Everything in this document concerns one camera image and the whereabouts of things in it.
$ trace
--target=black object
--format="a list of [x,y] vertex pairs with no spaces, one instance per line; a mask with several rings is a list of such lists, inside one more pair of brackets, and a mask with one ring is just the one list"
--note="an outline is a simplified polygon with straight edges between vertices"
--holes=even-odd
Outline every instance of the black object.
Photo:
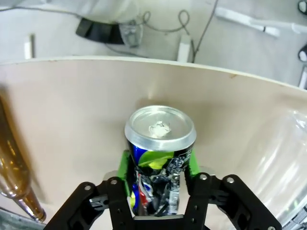
[[307,62],[307,44],[304,45],[298,52],[298,59],[303,62]]
[[76,34],[89,40],[109,44],[124,44],[119,24],[98,23],[82,18]]
[[107,208],[113,230],[209,230],[204,226],[208,204],[217,205],[237,230],[282,229],[238,176],[219,180],[201,172],[191,177],[186,170],[185,177],[190,198],[184,215],[132,218],[125,181],[112,177],[98,186],[89,182],[80,184],[44,230],[88,230]]
[[304,3],[307,5],[307,3],[306,3],[305,0],[304,0],[304,1],[299,1],[298,4],[297,4],[298,11],[300,11],[300,12],[301,12],[302,14],[304,14],[304,15],[307,15],[307,11],[303,12],[303,11],[301,11],[301,9],[299,8],[299,4],[302,3],[302,2],[304,2]]

